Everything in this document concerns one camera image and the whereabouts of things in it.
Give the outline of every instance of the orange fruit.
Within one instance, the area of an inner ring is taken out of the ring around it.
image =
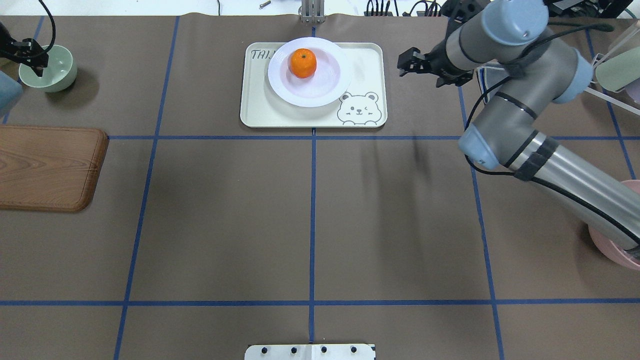
[[[289,70],[300,79],[308,78],[316,72],[316,54],[309,49],[298,49],[291,54]]]

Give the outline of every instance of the bear drawing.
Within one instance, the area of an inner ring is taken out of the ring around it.
[[[382,111],[378,108],[378,94],[351,95],[346,92],[340,96],[338,119],[343,125],[375,125],[380,118]]]

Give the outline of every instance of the brown wooden tray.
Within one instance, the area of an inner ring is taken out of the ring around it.
[[[0,208],[84,209],[108,142],[100,129],[0,126]]]

